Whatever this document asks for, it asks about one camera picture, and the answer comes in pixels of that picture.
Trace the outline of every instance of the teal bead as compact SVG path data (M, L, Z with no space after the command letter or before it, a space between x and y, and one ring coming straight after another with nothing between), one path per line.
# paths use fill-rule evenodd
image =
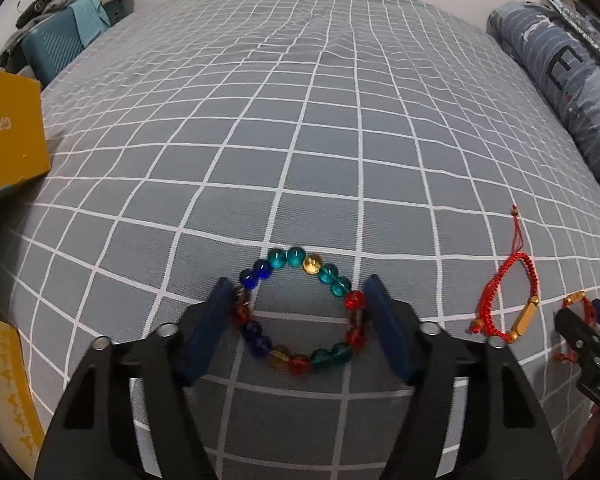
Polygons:
M286 262L292 267L300 267L305 256L306 253L302 247L291 247L286 252Z
M336 364L344 364L351 361L353 357L353 348L344 341L336 343L331 349L331 359Z
M333 364L331 352L324 348L318 348L311 354L311 365L315 370L324 370Z
M274 269L282 269L286 265L286 251L280 248L273 248L267 254L267 260Z
M331 291L337 298L343 298L347 292L351 291L351 280L345 276L339 276L331 285Z
M318 279L331 285L338 277L338 267L335 264L324 264L318 271Z

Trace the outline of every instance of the silver screw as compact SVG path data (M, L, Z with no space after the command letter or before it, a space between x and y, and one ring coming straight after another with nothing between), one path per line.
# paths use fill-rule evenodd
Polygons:
M504 348L507 345L507 342L504 341L503 338L501 338L500 336L497 336L497 335L489 336L487 341L488 341L489 345L492 346L493 348Z
M420 331L427 335L438 335L442 332L440 325L438 323L434 323L433 321L425 321L420 324Z
M91 348L94 350L104 350L110 344L111 340L108 337L101 335L93 340L91 343Z
M160 337L169 337L175 334L178 331L178 326L173 323L165 323L164 325L160 325L158 330L156 330L157 334Z

